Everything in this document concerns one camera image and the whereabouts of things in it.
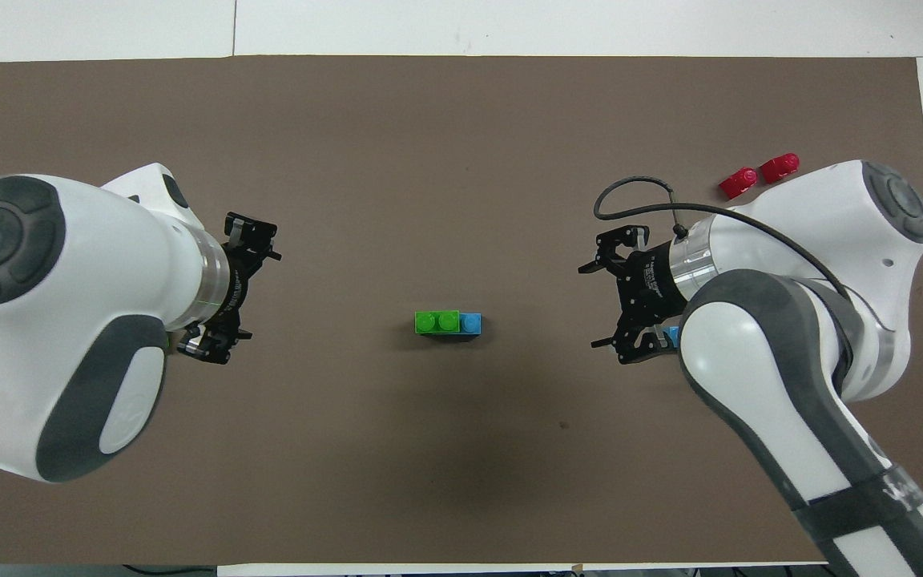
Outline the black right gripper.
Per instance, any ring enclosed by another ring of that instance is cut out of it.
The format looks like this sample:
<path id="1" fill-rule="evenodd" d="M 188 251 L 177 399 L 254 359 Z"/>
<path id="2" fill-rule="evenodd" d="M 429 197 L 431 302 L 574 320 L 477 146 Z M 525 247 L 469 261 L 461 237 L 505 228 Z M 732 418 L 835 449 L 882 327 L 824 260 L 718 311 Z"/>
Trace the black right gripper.
<path id="1" fill-rule="evenodd" d="M 622 313 L 615 331 L 590 347 L 611 348 L 619 364 L 640 364 L 675 354 L 675 342 L 664 332 L 667 319 L 687 306 L 671 274 L 671 242 L 643 251 L 648 226 L 620 226 L 595 237 L 593 260 L 578 267 L 578 274 L 606 270 L 622 277 Z"/>

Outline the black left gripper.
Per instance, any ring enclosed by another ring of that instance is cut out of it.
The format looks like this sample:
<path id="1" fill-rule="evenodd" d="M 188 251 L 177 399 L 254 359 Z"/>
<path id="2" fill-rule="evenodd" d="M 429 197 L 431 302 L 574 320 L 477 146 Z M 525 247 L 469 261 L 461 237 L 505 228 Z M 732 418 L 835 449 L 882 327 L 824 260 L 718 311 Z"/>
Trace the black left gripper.
<path id="1" fill-rule="evenodd" d="M 278 227 L 264 220 L 228 212 L 224 220 L 224 244 L 210 240 L 226 259 L 226 292 L 209 322 L 184 328 L 177 340 L 177 353 L 208 364 L 226 365 L 232 350 L 253 333 L 240 326 L 240 310 L 247 299 L 249 278 L 260 270 L 265 260 L 282 260 L 274 249 Z"/>

